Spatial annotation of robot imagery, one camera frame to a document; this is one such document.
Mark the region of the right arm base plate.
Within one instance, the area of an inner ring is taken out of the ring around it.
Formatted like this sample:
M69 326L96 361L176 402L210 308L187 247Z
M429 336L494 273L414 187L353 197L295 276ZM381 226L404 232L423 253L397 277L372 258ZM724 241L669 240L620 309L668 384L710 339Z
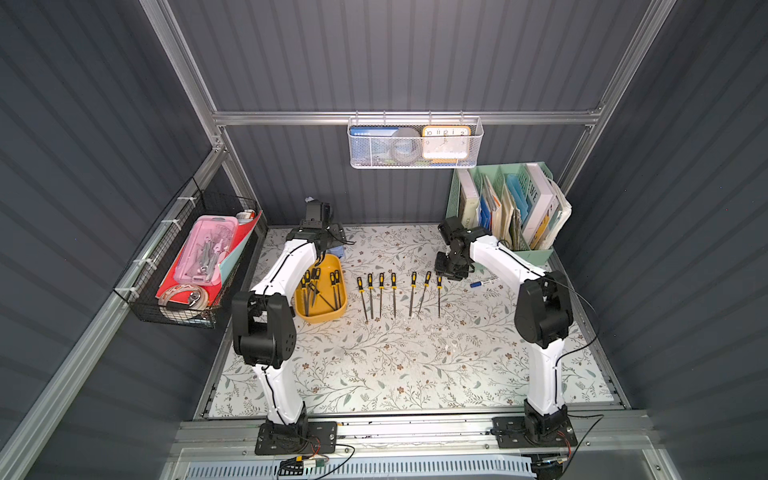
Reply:
M500 449L575 448L578 439L570 422L557 430L538 432L526 423L524 416L500 416L492 419L489 434Z

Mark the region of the yellow storage box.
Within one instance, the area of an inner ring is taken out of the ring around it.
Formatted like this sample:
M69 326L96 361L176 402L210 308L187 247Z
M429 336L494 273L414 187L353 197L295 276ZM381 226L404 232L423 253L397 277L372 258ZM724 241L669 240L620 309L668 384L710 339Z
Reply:
M340 319L347 310L347 289L340 259L326 254L300 278L294 292L294 310L308 324Z

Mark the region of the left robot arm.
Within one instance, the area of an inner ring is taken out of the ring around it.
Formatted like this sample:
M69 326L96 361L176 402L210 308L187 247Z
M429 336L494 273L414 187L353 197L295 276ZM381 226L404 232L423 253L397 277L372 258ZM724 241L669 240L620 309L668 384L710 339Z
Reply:
M273 434L307 439L306 407L290 365L297 343L291 299L323 254L345 241L332 206L312 199L304 219L287 234L276 263L258 283L233 297L233 350L262 386L268 407L265 427Z

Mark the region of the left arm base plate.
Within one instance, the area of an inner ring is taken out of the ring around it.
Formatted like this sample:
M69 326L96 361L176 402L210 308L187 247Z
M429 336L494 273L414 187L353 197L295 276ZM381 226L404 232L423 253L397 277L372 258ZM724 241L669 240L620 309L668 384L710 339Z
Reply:
M266 421L259 427L254 454L276 456L334 453L337 430L338 424L335 422L282 425Z

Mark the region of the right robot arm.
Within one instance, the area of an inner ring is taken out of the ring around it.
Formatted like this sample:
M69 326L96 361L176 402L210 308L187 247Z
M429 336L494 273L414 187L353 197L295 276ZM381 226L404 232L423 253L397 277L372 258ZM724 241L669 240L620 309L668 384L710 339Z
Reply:
M436 273L460 281L469 276L475 264L480 264L518 289L514 325L529 346L525 434L540 442L564 431L569 417L563 399L560 357L574 322L565 275L531 264L486 229L466 228L457 217L443 220L438 230L448 251L437 254Z

